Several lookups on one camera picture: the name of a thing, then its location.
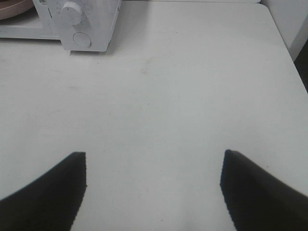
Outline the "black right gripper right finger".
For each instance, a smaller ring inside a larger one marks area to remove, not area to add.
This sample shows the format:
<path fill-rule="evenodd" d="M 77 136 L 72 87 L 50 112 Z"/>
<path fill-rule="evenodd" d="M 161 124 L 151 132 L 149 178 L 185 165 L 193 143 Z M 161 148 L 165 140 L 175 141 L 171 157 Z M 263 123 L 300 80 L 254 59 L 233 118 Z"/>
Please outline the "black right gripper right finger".
<path fill-rule="evenodd" d="M 240 152 L 225 151 L 220 188 L 238 231 L 308 229 L 308 197 Z"/>

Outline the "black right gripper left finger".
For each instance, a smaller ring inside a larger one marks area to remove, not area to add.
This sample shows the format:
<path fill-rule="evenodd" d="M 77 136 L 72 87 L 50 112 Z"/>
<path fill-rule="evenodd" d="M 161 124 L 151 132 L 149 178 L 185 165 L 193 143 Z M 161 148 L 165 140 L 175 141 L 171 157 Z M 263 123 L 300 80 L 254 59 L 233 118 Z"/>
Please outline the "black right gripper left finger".
<path fill-rule="evenodd" d="M 86 154 L 74 152 L 42 176 L 1 199 L 2 231 L 71 230 L 87 188 Z"/>

